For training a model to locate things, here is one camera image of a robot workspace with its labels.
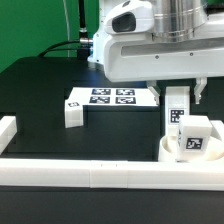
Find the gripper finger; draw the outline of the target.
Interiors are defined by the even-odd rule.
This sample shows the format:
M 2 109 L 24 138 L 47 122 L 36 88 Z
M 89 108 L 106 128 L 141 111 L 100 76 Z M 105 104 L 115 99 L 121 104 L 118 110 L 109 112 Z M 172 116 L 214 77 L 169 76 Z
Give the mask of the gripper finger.
M 203 92 L 204 88 L 207 85 L 207 78 L 197 78 L 196 85 L 194 87 L 194 96 L 195 96 L 195 103 L 199 104 L 201 100 L 201 93 Z
M 160 90 L 159 86 L 157 85 L 157 82 L 156 81 L 147 81 L 146 85 L 147 85 L 147 88 L 149 89 L 149 91 L 153 94 L 156 104 L 159 105 L 161 90 Z

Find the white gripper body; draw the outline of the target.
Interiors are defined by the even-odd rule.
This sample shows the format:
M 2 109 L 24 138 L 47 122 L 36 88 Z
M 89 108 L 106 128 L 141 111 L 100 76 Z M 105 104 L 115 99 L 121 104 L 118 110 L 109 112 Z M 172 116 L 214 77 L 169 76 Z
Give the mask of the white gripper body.
M 112 82 L 224 76 L 224 19 L 210 19 L 184 42 L 155 43 L 148 33 L 110 35 L 104 72 Z

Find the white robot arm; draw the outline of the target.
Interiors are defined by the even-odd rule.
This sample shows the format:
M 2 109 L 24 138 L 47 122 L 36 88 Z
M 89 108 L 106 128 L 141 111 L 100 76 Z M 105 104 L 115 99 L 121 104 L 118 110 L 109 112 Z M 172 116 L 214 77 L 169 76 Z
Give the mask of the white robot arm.
M 99 0 L 89 65 L 112 82 L 194 79 L 195 100 L 209 77 L 224 76 L 224 12 L 207 0 Z

